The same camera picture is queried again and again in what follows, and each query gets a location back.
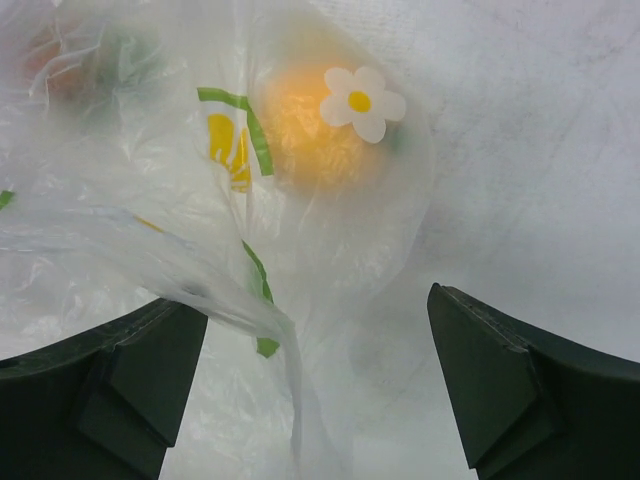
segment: yellow print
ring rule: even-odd
[[[246,192],[251,183],[249,167],[249,131],[243,128],[238,138],[236,154],[230,159],[235,141],[235,125],[226,115],[209,115],[209,133],[211,135],[211,159],[225,167],[231,174],[231,189]]]

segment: clear plastic bag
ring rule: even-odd
[[[0,15],[4,258],[99,261],[261,339],[209,385],[219,478],[351,478],[346,339],[424,216],[418,99],[293,0]]]

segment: white background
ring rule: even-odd
[[[640,360],[640,2],[315,3],[422,92],[439,154],[410,267],[372,309],[368,337],[405,353],[376,357],[370,388],[412,386],[388,388],[362,478],[475,478],[437,359],[412,362],[431,283]]]

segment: daisy print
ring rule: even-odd
[[[387,121],[399,122],[407,103],[400,94],[385,89],[384,77],[373,68],[360,67],[355,73],[330,68],[324,80],[331,94],[320,104],[320,114],[332,127],[352,124],[366,142],[380,142]]]

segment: orange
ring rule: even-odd
[[[320,104],[331,91],[324,74],[335,65],[304,65],[274,75],[264,90],[260,122],[276,177],[298,190],[354,187],[376,173],[376,150],[348,124],[329,126]]]
[[[31,51],[24,64],[24,72],[28,80],[33,80],[49,61],[62,53],[62,46],[59,40],[54,40],[53,35],[49,34],[34,39],[30,47]],[[55,95],[70,96],[83,88],[85,77],[86,72],[80,65],[69,65],[59,61],[48,72],[47,88]]]

